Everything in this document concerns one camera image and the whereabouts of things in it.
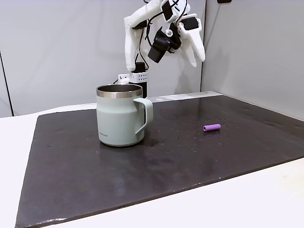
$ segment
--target purple cylinder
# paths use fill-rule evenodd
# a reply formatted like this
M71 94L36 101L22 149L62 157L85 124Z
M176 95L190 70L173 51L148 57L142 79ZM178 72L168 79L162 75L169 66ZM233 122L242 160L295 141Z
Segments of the purple cylinder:
M205 132L217 131L220 129L220 124L206 125L204 126Z

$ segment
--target black rubber mat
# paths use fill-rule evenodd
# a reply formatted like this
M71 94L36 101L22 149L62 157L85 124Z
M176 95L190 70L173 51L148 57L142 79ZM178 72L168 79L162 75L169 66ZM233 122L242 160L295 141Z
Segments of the black rubber mat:
M205 133L212 123L222 129ZM303 129L302 121L216 96L154 103L144 140L113 148L99 142L96 110L42 115L16 227L79 219L302 158Z

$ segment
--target gray wall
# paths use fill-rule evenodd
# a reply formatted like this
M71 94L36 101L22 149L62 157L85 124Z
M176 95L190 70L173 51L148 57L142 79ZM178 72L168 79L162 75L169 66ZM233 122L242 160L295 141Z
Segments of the gray wall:
M11 116L10 103L0 61L0 118L8 116Z
M207 0L205 26L203 91L304 119L303 0Z
M204 19L205 0L190 4L190 12ZM124 17L143 5L142 0L0 0L0 48L14 113L95 102L97 86L127 73ZM151 38L161 21L154 22ZM149 73L148 96L200 90L201 64L193 68L180 54L168 55Z

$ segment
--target mug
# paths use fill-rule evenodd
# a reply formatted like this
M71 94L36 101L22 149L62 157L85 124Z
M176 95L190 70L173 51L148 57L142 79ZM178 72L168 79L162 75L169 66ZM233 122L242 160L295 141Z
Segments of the mug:
M144 129L153 121L153 104L143 99L143 88L134 84L113 84L98 87L96 93L99 140L116 147L139 143Z

